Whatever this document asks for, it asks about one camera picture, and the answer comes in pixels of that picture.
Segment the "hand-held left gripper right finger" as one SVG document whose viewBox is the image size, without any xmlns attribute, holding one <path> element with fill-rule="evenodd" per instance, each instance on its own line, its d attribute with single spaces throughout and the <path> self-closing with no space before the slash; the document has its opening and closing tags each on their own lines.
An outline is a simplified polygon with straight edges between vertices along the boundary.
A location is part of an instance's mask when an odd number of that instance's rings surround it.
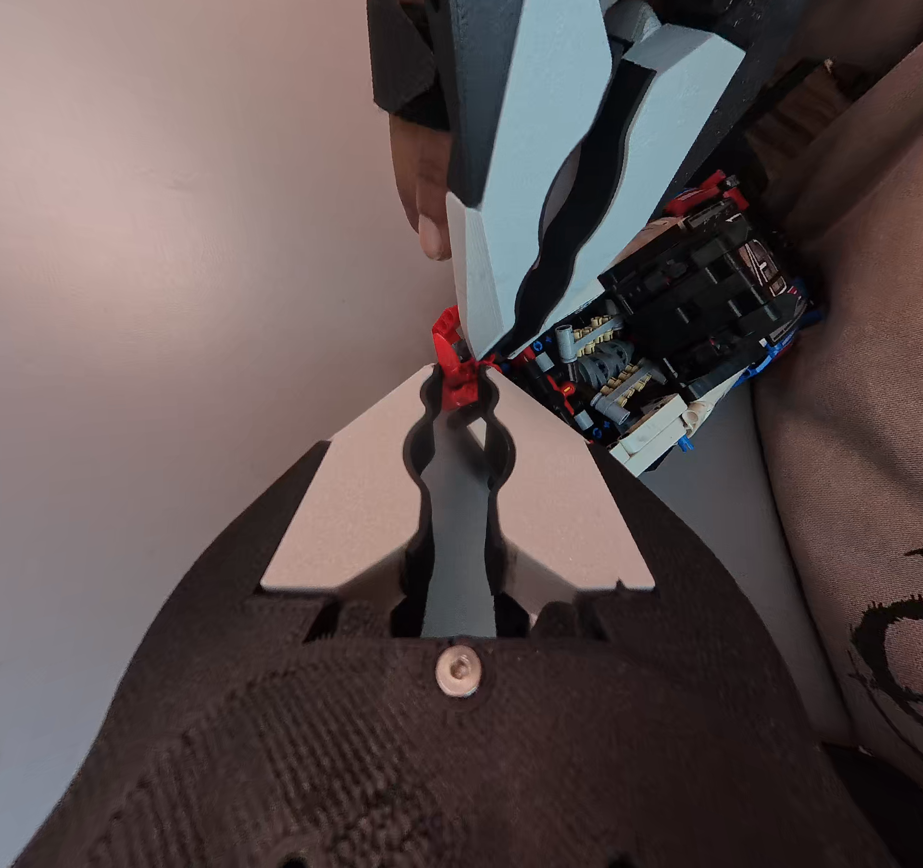
<svg viewBox="0 0 923 868">
<path fill-rule="evenodd" d="M 654 578 L 596 461 L 608 453 L 493 367 L 482 369 L 499 592 L 526 612 Z"/>
</svg>

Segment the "black brick-built toy car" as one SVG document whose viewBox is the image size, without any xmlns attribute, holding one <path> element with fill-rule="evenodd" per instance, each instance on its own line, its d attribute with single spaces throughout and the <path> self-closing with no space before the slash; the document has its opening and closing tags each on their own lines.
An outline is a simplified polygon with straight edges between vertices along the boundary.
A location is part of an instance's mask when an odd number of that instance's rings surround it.
<svg viewBox="0 0 923 868">
<path fill-rule="evenodd" d="M 811 311 L 735 174 L 675 196 L 591 287 L 583 305 L 499 369 L 638 477 L 693 437 L 732 389 L 767 368 Z"/>
</svg>

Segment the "person's right hand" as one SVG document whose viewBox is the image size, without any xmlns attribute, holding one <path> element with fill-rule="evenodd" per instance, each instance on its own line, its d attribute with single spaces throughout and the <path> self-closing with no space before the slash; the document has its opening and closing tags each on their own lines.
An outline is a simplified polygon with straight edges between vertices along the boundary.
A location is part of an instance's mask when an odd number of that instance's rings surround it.
<svg viewBox="0 0 923 868">
<path fill-rule="evenodd" d="M 424 0 L 399 0 L 420 5 Z M 451 137 L 392 115 L 388 120 L 396 187 L 424 254 L 434 262 L 451 257 L 447 174 Z"/>
</svg>

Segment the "grey desk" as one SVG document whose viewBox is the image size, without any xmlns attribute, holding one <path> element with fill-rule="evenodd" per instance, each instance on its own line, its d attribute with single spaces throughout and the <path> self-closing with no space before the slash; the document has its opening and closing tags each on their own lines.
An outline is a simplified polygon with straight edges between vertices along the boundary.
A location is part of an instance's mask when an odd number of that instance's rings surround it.
<svg viewBox="0 0 923 868">
<path fill-rule="evenodd" d="M 364 0 L 2 0 L 2 866 L 162 604 L 431 356 Z"/>
</svg>

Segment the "red toy brick piece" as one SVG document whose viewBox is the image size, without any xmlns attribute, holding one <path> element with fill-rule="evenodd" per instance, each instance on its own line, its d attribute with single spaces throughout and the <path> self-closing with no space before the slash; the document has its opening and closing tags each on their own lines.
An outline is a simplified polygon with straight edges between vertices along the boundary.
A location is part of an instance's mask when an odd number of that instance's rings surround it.
<svg viewBox="0 0 923 868">
<path fill-rule="evenodd" d="M 432 338 L 442 373 L 442 409 L 458 410 L 477 403 L 480 368 L 497 366 L 497 354 L 474 356 L 463 334 L 458 305 L 442 311 L 432 325 Z"/>
</svg>

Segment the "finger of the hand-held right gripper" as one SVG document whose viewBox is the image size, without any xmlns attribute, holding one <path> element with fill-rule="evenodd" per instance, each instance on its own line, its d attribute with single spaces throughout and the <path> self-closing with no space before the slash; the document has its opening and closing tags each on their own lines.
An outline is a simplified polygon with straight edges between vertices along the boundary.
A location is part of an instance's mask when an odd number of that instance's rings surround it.
<svg viewBox="0 0 923 868">
<path fill-rule="evenodd" d="M 524 281 L 506 356 L 602 294 L 600 276 L 651 219 L 745 55 L 714 32 L 661 22 L 645 2 L 618 2 L 604 20 L 613 76 Z"/>
<path fill-rule="evenodd" d="M 613 71 L 599 0 L 524 0 L 481 200 L 447 194 L 463 336 L 476 359 L 513 329 L 548 193 Z"/>
</svg>

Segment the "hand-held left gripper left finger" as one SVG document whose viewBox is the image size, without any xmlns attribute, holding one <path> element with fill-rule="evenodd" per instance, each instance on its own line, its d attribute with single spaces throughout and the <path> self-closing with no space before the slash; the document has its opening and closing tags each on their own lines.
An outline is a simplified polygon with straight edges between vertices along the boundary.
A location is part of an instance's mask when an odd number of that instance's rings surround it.
<svg viewBox="0 0 923 868">
<path fill-rule="evenodd" d="M 424 365 L 335 433 L 262 575 L 268 593 L 399 605 L 425 594 L 441 373 Z"/>
</svg>

